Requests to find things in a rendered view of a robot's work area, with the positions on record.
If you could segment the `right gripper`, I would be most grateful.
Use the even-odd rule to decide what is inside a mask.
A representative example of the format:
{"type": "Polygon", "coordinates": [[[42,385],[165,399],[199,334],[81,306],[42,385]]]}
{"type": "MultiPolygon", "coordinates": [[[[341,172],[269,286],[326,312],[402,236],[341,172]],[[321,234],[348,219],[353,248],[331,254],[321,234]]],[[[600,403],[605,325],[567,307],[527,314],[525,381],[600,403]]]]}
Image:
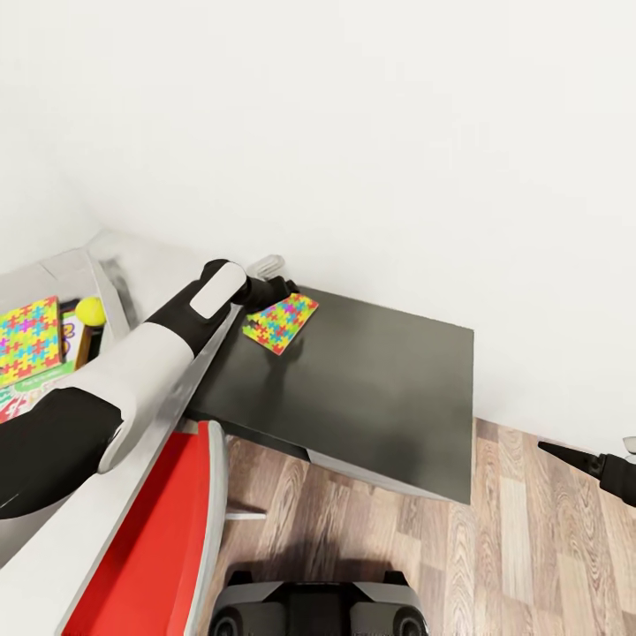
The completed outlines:
{"type": "Polygon", "coordinates": [[[540,441],[538,446],[561,458],[571,466],[578,467],[591,476],[599,476],[600,487],[626,504],[636,508],[636,464],[611,453],[592,454],[585,450],[563,446],[558,443],[540,441]]]}

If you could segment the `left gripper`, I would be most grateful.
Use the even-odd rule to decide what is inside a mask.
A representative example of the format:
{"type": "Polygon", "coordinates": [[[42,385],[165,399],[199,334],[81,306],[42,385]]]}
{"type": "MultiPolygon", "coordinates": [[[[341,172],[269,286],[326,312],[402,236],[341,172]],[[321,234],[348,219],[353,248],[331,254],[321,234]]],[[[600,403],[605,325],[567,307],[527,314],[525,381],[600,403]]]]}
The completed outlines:
{"type": "Polygon", "coordinates": [[[292,280],[284,281],[281,276],[269,276],[267,281],[260,280],[261,296],[253,306],[245,306],[247,314],[256,314],[268,307],[272,307],[276,303],[289,298],[291,294],[299,292],[299,286],[292,280]]]}

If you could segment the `tennis ball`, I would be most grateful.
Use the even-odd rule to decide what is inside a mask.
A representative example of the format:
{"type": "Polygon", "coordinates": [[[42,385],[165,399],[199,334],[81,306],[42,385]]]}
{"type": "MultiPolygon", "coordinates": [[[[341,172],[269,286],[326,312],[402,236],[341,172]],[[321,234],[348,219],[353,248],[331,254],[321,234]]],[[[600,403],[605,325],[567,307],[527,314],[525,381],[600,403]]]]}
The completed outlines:
{"type": "Polygon", "coordinates": [[[87,326],[100,326],[107,323],[100,298],[83,299],[77,306],[75,315],[87,326]]]}

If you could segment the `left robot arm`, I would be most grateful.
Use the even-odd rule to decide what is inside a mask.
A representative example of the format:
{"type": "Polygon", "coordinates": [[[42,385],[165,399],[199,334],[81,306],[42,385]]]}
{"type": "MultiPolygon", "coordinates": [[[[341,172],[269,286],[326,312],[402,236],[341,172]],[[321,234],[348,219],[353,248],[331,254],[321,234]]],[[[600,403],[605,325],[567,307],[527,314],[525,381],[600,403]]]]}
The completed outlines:
{"type": "Polygon", "coordinates": [[[284,265],[273,254],[211,262],[119,343],[0,423],[0,571],[91,475],[131,453],[231,303],[254,315],[299,292],[269,276],[284,265]]]}

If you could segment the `jigsaw puzzle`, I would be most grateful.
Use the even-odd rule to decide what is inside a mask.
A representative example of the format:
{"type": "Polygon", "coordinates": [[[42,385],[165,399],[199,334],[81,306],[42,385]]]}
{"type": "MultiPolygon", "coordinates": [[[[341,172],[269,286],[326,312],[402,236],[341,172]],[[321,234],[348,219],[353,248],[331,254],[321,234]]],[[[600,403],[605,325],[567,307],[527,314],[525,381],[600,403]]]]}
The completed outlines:
{"type": "Polygon", "coordinates": [[[62,362],[58,296],[0,314],[0,388],[62,362]]]}
{"type": "Polygon", "coordinates": [[[270,351],[281,354],[316,308],[317,303],[299,292],[291,294],[272,307],[249,314],[248,321],[253,320],[258,325],[255,329],[244,327],[243,333],[270,351]]]}

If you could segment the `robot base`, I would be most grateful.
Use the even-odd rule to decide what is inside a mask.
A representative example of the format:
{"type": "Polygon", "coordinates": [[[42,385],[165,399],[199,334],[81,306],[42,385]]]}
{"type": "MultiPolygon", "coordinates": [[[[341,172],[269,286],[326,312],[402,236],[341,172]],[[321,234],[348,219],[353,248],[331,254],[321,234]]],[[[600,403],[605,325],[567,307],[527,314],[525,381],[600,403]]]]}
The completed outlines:
{"type": "Polygon", "coordinates": [[[383,582],[256,582],[234,572],[216,598],[208,636],[428,636],[403,572],[383,582]]]}

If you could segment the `board game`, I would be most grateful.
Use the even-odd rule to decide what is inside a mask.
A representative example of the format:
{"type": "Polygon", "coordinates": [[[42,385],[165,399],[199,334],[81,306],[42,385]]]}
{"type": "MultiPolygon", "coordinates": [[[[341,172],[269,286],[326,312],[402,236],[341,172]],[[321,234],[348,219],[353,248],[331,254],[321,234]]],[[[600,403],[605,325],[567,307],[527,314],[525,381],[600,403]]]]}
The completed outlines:
{"type": "Polygon", "coordinates": [[[63,362],[39,374],[0,388],[0,423],[27,412],[31,404],[50,386],[87,364],[95,326],[87,326],[75,315],[77,307],[59,311],[63,362]]]}

